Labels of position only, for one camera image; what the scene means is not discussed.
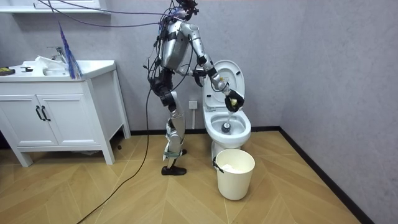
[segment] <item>cabinet handle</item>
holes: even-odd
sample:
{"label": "cabinet handle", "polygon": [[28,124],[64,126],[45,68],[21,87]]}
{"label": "cabinet handle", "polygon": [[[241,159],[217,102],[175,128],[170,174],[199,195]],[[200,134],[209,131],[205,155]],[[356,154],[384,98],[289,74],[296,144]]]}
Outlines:
{"label": "cabinet handle", "polygon": [[36,113],[37,113],[37,116],[39,116],[39,118],[40,118],[42,121],[45,121],[45,119],[43,119],[43,118],[40,116],[39,109],[40,109],[40,107],[36,105]]}
{"label": "cabinet handle", "polygon": [[45,107],[44,107],[44,106],[42,106],[42,113],[43,113],[43,116],[44,116],[44,118],[45,118],[45,119],[43,119],[43,121],[45,121],[45,120],[47,120],[47,121],[51,121],[51,119],[48,119],[48,118],[47,118],[47,116],[45,115],[45,113],[44,113],[44,109],[45,109]]}

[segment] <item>shelf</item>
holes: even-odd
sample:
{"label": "shelf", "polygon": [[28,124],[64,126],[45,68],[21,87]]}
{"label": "shelf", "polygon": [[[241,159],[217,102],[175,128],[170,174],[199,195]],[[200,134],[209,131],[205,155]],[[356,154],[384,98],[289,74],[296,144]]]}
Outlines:
{"label": "shelf", "polygon": [[[64,13],[97,13],[107,14],[92,9],[58,9]],[[33,6],[2,6],[0,7],[0,13],[52,13],[51,9],[35,9]]]}

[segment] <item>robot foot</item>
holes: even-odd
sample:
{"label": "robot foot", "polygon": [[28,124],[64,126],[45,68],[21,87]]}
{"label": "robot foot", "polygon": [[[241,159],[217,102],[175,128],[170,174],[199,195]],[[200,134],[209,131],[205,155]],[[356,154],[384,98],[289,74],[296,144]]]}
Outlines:
{"label": "robot foot", "polygon": [[162,175],[184,175],[186,173],[186,168],[176,167],[175,165],[172,165],[169,169],[167,166],[163,166],[162,168]]}

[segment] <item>bucket handle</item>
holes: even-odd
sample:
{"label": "bucket handle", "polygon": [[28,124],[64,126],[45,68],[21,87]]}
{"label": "bucket handle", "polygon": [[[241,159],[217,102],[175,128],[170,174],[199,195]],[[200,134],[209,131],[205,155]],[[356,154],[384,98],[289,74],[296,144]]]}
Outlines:
{"label": "bucket handle", "polygon": [[217,165],[216,158],[216,156],[213,158],[213,167],[217,168],[220,172],[224,174],[224,171]]}

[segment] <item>humanoid robot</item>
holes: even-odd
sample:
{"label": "humanoid robot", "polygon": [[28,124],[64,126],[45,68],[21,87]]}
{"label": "humanoid robot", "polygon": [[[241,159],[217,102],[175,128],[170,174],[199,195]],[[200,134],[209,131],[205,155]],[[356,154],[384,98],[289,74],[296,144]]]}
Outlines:
{"label": "humanoid robot", "polygon": [[[229,83],[223,81],[218,74],[210,56],[205,52],[198,26],[188,22],[192,14],[196,15],[198,12],[197,3],[195,0],[177,0],[177,2],[180,5],[174,9],[173,17],[166,16],[162,19],[159,36],[155,43],[159,52],[154,63],[162,69],[157,77],[149,78],[152,91],[160,98],[163,106],[170,111],[170,118],[166,123],[166,138],[169,141],[164,151],[164,159],[168,159],[169,163],[162,168],[162,175],[184,175],[187,172],[185,168],[175,166],[177,158],[184,155],[186,150],[182,150],[185,118],[178,102],[177,92],[173,88],[172,75],[174,73],[195,77],[200,87],[202,87],[200,77],[208,75],[214,91],[225,94],[225,105],[229,111],[237,112],[244,103],[243,97],[230,89]],[[196,67],[193,70],[189,67],[184,69],[180,66],[188,44],[197,56],[197,65],[201,67],[199,69]]]}

